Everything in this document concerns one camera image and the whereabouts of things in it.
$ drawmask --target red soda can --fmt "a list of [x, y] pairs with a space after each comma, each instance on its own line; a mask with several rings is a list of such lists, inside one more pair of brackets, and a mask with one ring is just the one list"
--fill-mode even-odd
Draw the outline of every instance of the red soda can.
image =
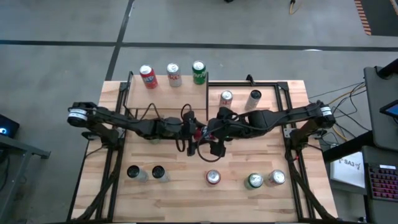
[[142, 81], [144, 81], [144, 84], [148, 89], [157, 87], [157, 79], [153, 68], [151, 68], [149, 65], [143, 65], [139, 69], [139, 73], [141, 75]]

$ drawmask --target can lid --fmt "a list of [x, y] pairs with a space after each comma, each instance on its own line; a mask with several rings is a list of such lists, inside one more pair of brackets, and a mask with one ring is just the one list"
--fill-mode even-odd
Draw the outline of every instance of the can lid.
[[202, 61], [195, 61], [192, 66], [195, 70], [202, 70], [205, 67], [205, 64]]
[[138, 176], [138, 174], [139, 174], [139, 167], [136, 166], [136, 165], [130, 166], [130, 167], [127, 169], [127, 175], [128, 175], [130, 178], [135, 178], [135, 177]]
[[253, 91], [250, 93], [250, 96], [251, 96], [251, 98], [253, 98], [253, 99], [255, 99], [255, 100], [258, 100], [258, 99], [261, 98], [261, 92], [258, 91], [258, 90], [253, 90]]
[[176, 63], [170, 63], [167, 65], [168, 72], [176, 72], [178, 71], [178, 65]]
[[161, 177], [164, 176], [164, 174], [165, 174], [165, 170], [164, 170], [164, 168], [163, 168], [162, 166], [155, 166], [155, 167], [152, 169], [152, 175], [153, 175], [155, 178], [161, 178]]
[[232, 99], [232, 93], [230, 91], [226, 90], [226, 91], [222, 92], [221, 97], [224, 100], [230, 100], [230, 99]]
[[285, 174], [281, 170], [275, 170], [274, 180], [278, 184], [283, 184], [285, 182]]
[[150, 74], [151, 71], [152, 71], [152, 68], [149, 65], [143, 65], [139, 69], [139, 73], [141, 73], [143, 75]]
[[258, 188], [262, 185], [263, 179], [260, 174], [250, 174], [249, 176], [249, 184], [254, 187]]
[[221, 175], [217, 170], [210, 170], [207, 172], [206, 178], [209, 183], [217, 184], [221, 179]]

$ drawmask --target silver soda can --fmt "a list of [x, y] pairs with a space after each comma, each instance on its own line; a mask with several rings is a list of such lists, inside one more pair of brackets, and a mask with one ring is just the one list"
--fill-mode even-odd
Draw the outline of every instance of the silver soda can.
[[226, 90], [222, 92], [220, 97], [220, 107], [224, 106], [226, 108], [231, 108], [232, 99], [233, 95], [231, 91]]
[[139, 182], [147, 182], [148, 181], [148, 174], [144, 170], [140, 169], [138, 166], [133, 165], [127, 169], [127, 175], [134, 179], [138, 180]]
[[206, 181], [210, 187], [214, 187], [221, 180], [221, 174], [217, 170], [210, 170], [206, 173]]
[[248, 190], [257, 189], [257, 188], [261, 187], [263, 181], [264, 180], [263, 180], [263, 178], [261, 177], [260, 174], [253, 173], [253, 174], [250, 174], [249, 177], [247, 177], [244, 180], [244, 186]]
[[162, 166], [155, 166], [152, 169], [152, 175], [160, 182], [168, 182], [170, 180], [169, 175], [167, 175], [166, 170]]
[[248, 101], [246, 102], [246, 106], [244, 107], [244, 109], [252, 110], [256, 108], [260, 99], [261, 99], [261, 92], [258, 90], [253, 90], [249, 95]]
[[269, 187], [275, 187], [285, 182], [286, 176], [281, 170], [272, 171], [266, 180], [266, 185]]
[[179, 87], [182, 84], [180, 67], [176, 63], [170, 63], [167, 65], [167, 76], [169, 78], [169, 84], [171, 87]]

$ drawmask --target screen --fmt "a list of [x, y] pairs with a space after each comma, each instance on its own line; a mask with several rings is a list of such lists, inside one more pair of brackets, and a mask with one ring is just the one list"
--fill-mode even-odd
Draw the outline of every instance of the screen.
[[391, 106], [390, 108], [386, 109], [386, 111], [394, 115], [398, 115], [398, 105]]

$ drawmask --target floor stripe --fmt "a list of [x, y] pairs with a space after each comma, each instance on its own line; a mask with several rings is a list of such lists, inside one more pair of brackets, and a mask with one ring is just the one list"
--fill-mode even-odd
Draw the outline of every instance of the floor stripe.
[[0, 40], [0, 45], [38, 45], [38, 46], [87, 46], [114, 47], [116, 42], [95, 41], [45, 41], [45, 40]]
[[111, 61], [109, 63], [108, 71], [106, 71], [106, 76], [105, 76], [105, 81], [111, 81], [113, 77], [113, 72], [114, 68], [116, 66], [116, 62], [118, 61], [119, 53], [120, 53], [120, 48], [122, 46], [124, 34], [126, 33], [127, 29], [127, 24], [129, 22], [130, 14], [132, 11], [132, 5], [134, 3], [134, 0], [129, 0], [126, 8], [126, 12], [124, 13], [122, 25], [120, 27], [119, 35], [118, 35], [118, 40], [116, 42], [116, 46], [113, 50]]
[[396, 12], [396, 14], [397, 14], [397, 16], [398, 16], [398, 6], [397, 6], [397, 3], [395, 2], [395, 0], [390, 0], [390, 2], [391, 2], [392, 7], [394, 8], [394, 10], [395, 10], [395, 12]]
[[398, 47], [340, 47], [313, 45], [256, 45], [256, 44], [190, 44], [190, 43], [122, 43], [122, 47], [154, 49], [231, 49], [231, 50], [324, 50], [344, 52], [398, 52]]
[[365, 34], [372, 35], [371, 28], [369, 26], [368, 19], [366, 18], [366, 14], [362, 7], [361, 1], [355, 0], [355, 6], [356, 6], [356, 9], [358, 10], [358, 15], [359, 15], [359, 18], [361, 19], [362, 27], [365, 31]]

